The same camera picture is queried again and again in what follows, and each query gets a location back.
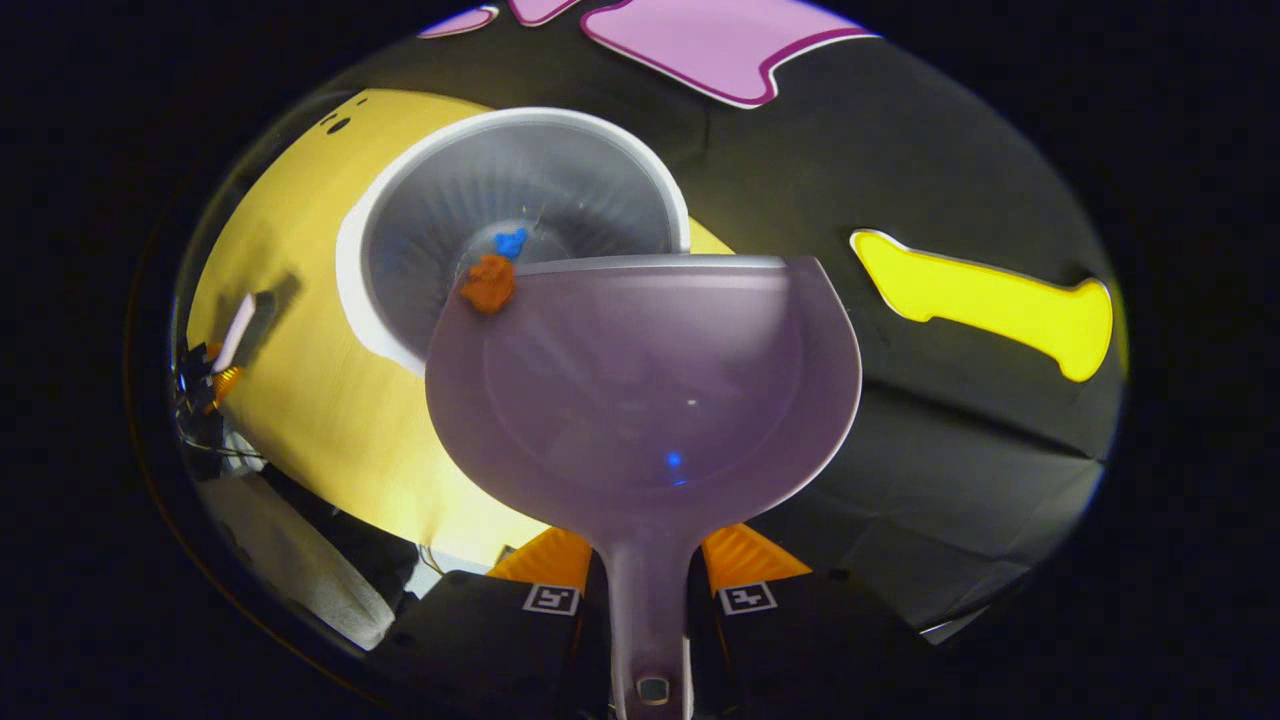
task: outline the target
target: yellow shape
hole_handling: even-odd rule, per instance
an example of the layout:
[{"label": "yellow shape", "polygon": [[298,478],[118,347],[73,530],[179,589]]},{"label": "yellow shape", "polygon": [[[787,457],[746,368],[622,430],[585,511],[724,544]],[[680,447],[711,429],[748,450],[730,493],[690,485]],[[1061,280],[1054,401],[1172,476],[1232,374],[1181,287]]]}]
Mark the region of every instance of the yellow shape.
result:
[{"label": "yellow shape", "polygon": [[586,571],[590,564],[591,546],[581,536],[561,528],[548,528],[498,562],[488,574],[490,578],[561,585],[586,592]]},{"label": "yellow shape", "polygon": [[812,573],[773,541],[739,523],[716,530],[703,541],[712,593],[722,588],[782,580]]},{"label": "yellow shape", "polygon": [[946,318],[1028,345],[1084,382],[1111,345],[1111,295],[1089,278],[1074,288],[911,250],[870,229],[849,238],[884,302],[909,320]]},{"label": "yellow shape", "polygon": [[[244,295],[292,275],[297,293],[220,410],[274,465],[343,511],[488,565],[547,525],[493,500],[453,464],[431,428],[421,378],[365,350],[334,273],[338,225],[374,178],[431,132],[485,111],[392,90],[366,90],[337,108],[284,150],[223,227],[187,338],[221,340]],[[730,252],[691,225],[696,252]]]}]

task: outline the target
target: orange blob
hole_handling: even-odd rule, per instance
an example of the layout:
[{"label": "orange blob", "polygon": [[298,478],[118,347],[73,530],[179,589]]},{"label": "orange blob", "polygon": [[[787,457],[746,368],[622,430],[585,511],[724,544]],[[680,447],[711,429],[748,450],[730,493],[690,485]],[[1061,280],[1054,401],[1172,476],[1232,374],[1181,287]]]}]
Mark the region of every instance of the orange blob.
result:
[{"label": "orange blob", "polygon": [[467,270],[467,283],[462,286],[462,297],[488,315],[502,310],[516,292],[516,266],[502,255],[485,255],[479,265]]}]

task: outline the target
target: gray bowl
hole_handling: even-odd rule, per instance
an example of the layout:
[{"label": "gray bowl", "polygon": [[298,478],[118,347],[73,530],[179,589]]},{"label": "gray bowl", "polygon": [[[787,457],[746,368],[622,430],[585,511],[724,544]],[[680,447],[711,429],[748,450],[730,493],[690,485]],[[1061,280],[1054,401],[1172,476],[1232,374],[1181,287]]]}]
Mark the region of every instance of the gray bowl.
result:
[{"label": "gray bowl", "polygon": [[456,279],[518,228],[516,264],[689,252],[680,188],[635,136],[570,110],[485,113],[407,150],[343,220],[338,291],[356,337],[421,375]]}]

